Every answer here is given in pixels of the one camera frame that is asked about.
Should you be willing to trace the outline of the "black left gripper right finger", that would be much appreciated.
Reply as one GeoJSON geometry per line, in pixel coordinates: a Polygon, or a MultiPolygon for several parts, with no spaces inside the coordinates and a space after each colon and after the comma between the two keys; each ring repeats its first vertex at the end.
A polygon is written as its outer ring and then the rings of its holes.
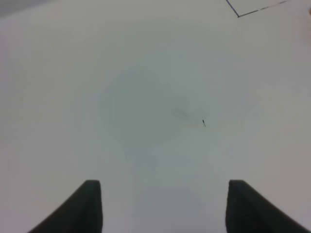
{"type": "Polygon", "coordinates": [[[309,233],[243,180],[228,184],[225,227],[228,233],[309,233]]]}

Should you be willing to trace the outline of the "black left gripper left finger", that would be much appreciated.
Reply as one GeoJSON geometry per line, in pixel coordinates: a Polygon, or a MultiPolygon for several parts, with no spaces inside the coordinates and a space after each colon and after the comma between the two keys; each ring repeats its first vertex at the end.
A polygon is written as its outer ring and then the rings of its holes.
{"type": "Polygon", "coordinates": [[[101,184],[85,181],[31,233],[101,233],[104,217],[101,184]]]}

